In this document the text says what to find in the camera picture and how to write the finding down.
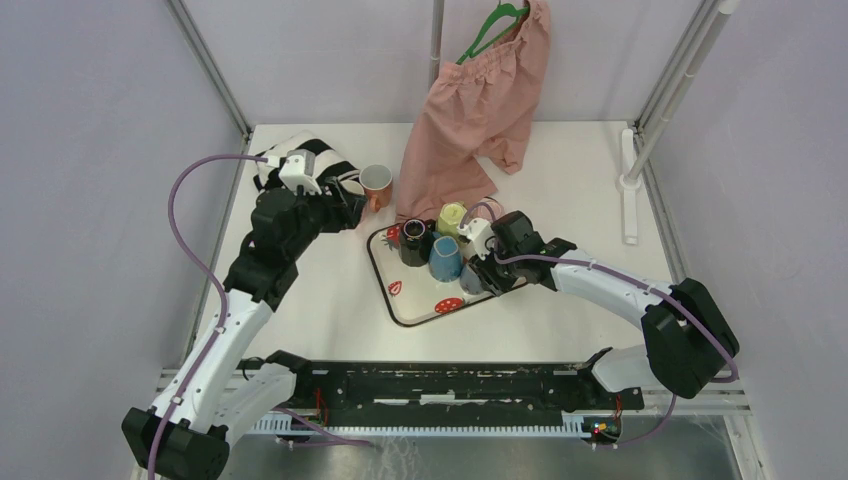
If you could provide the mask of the grey blue mug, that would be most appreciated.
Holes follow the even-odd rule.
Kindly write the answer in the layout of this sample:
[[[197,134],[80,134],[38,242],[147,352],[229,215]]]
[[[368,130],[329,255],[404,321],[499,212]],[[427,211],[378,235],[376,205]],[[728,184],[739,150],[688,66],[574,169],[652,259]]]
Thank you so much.
[[[485,291],[480,278],[468,264],[463,266],[459,283],[461,289],[467,295],[480,295]]]

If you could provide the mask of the floral salmon mug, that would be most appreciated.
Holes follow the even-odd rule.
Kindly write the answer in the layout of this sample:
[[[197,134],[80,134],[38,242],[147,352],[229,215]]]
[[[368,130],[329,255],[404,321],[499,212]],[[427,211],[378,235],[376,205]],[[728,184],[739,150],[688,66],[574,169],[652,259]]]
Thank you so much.
[[[387,166],[373,164],[363,168],[359,182],[372,212],[377,213],[389,206],[393,193],[393,175]]]

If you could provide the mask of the strawberry print tray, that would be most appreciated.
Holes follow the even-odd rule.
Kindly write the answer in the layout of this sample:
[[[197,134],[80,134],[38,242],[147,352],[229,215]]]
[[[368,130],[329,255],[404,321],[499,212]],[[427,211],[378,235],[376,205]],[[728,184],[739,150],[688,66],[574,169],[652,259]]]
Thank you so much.
[[[415,327],[494,298],[472,295],[459,280],[439,282],[427,266],[407,267],[399,254],[399,224],[375,230],[366,249],[390,319],[401,327]]]

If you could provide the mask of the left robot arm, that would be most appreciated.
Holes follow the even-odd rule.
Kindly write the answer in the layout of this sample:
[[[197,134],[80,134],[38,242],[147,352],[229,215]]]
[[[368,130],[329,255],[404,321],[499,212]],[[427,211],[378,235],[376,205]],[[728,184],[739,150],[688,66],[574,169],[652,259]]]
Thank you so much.
[[[212,323],[151,406],[126,414],[122,432],[149,478],[216,479],[232,446],[263,416],[283,402],[297,408],[312,399],[309,375],[274,362],[232,394],[225,389],[297,278],[298,258],[320,234],[354,229],[362,219],[367,198],[357,182],[331,178],[322,190],[259,195]]]

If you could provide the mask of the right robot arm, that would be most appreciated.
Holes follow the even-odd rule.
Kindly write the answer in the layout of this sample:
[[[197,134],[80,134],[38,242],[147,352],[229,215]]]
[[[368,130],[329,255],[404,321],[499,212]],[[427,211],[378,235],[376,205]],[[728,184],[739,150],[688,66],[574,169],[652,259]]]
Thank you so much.
[[[462,220],[458,232],[472,249],[469,266],[484,291],[501,296],[540,285],[587,300],[641,332],[641,344],[588,360],[589,374],[577,382],[585,405],[602,408],[618,392],[654,385],[692,399],[709,384],[738,380],[738,340],[702,283],[639,277],[562,238],[546,241],[521,211],[494,222]]]

